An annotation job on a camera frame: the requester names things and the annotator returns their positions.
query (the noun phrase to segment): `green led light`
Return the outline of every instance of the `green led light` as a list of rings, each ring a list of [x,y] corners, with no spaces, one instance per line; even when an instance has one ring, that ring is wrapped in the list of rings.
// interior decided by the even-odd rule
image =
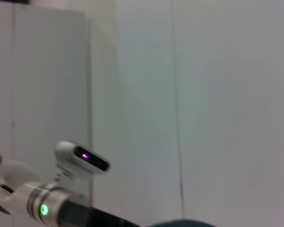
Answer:
[[[41,206],[41,213],[43,214],[43,215],[47,215],[47,213],[48,213],[48,208],[47,208],[47,206],[46,205],[42,205]]]

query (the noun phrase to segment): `dark teal object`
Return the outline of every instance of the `dark teal object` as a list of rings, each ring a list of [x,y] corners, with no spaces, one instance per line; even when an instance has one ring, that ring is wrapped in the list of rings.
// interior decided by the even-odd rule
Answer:
[[[199,221],[179,220],[158,224],[152,227],[214,227]]]

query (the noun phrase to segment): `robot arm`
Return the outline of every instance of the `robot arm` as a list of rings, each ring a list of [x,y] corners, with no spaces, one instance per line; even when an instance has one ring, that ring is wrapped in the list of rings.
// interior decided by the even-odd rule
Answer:
[[[68,141],[57,144],[55,155],[60,172],[45,184],[32,167],[0,155],[1,212],[24,214],[51,227],[138,227],[88,207],[85,195],[70,190],[74,178],[106,172],[110,166],[107,160]]]

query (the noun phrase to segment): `purple light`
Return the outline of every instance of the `purple light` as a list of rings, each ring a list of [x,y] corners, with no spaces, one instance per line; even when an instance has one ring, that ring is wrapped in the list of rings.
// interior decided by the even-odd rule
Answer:
[[[83,154],[82,157],[83,158],[88,158],[88,156],[86,154]]]

